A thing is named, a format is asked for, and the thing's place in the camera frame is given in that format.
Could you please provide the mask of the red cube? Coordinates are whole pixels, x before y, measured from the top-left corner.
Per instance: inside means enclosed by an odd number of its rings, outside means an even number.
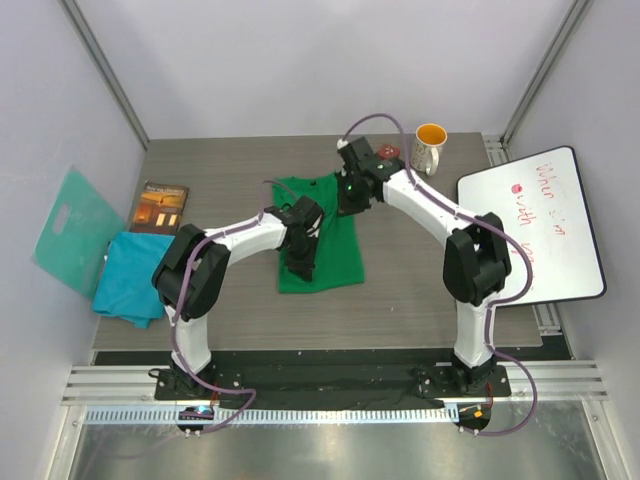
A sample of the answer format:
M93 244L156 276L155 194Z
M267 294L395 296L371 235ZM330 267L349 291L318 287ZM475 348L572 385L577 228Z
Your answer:
M388 160L400 156L400 149L391 144L383 144L377 151L377 154L383 160Z

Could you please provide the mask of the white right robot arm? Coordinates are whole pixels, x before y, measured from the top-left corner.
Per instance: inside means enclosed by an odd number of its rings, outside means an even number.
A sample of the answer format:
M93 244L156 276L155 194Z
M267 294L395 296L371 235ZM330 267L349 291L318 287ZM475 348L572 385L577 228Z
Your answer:
M488 381L483 364L493 356L490 302L499 298L511 273L500 218L462 209L399 157L380 157L364 137L338 141L337 152L343 161L336 173L340 216L361 213L376 200L407 214L443 246L443 282L456 300L454 355L461 363L452 369L451 380L460 393L477 393Z

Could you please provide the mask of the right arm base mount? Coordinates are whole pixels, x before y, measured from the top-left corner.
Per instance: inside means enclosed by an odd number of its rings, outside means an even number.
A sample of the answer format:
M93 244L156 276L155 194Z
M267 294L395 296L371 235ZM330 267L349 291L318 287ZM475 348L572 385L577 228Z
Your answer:
M512 394L506 368L491 360L479 367L462 363L419 365L409 370L414 392L425 399L497 397Z

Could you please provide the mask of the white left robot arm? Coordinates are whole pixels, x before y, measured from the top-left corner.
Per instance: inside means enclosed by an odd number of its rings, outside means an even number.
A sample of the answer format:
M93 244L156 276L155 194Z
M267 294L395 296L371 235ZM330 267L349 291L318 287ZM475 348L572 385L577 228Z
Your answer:
M284 254L286 269L305 282L313 278L322 208L302 196L291 206L270 206L254 217L215 229L181 227L157 266L152 285L170 320L172 361L182 370L179 388L205 397L213 385L206 369L212 356L208 313L219 298L227 268L264 251Z

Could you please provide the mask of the brown book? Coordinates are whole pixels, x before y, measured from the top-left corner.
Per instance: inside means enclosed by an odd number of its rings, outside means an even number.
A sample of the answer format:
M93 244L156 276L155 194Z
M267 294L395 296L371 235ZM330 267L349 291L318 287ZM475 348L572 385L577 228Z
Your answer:
M188 195L188 187L147 181L129 230L134 233L175 235Z

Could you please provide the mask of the green t shirt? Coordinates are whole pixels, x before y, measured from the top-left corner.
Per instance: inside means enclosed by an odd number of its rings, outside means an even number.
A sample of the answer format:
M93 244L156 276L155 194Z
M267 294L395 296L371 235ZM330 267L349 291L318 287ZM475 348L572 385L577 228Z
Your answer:
M273 202L278 207L291 204L293 192L297 197L308 196L323 210L324 219L319 231L319 243L312 279L305 281L285 266L280 255L278 290L281 294L312 294L330 289L361 284L365 270L353 217L339 216L338 184L334 174L316 178L284 177L277 182L288 190L274 186Z

